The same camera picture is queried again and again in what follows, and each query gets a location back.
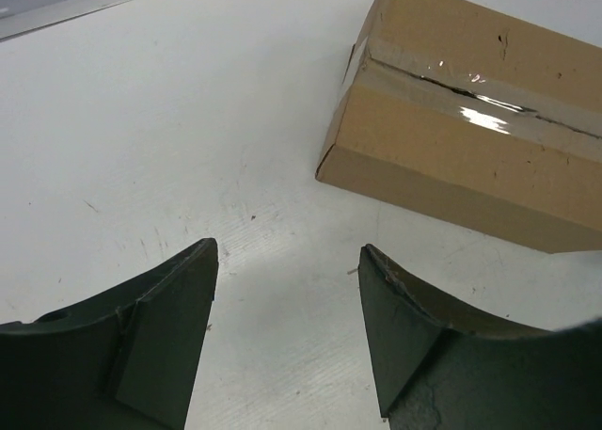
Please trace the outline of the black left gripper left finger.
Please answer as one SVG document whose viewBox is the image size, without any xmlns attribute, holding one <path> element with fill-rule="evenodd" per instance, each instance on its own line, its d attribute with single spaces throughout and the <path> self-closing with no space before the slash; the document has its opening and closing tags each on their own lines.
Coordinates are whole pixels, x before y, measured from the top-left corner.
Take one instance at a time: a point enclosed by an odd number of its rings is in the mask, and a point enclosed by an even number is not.
<svg viewBox="0 0 602 430">
<path fill-rule="evenodd" d="M 31 323 L 1 327 L 5 429 L 182 429 L 218 273 L 212 238 Z"/>
</svg>

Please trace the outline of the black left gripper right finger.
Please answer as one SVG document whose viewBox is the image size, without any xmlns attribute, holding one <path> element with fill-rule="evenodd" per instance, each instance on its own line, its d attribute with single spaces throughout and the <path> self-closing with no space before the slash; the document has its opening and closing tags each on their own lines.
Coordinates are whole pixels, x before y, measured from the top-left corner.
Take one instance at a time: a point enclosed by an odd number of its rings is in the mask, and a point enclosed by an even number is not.
<svg viewBox="0 0 602 430">
<path fill-rule="evenodd" d="M 361 249 L 378 405 L 393 429 L 597 429 L 601 324 L 544 330 L 482 311 Z"/>
</svg>

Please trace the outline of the brown cardboard express box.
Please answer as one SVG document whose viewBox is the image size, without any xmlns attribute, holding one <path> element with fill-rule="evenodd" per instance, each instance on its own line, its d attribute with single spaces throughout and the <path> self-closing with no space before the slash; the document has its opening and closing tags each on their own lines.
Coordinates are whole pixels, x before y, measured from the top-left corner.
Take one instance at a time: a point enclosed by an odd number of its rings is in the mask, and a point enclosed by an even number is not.
<svg viewBox="0 0 602 430">
<path fill-rule="evenodd" d="M 374 0 L 320 182 L 546 253 L 601 247 L 601 51 L 466 0 Z"/>
</svg>

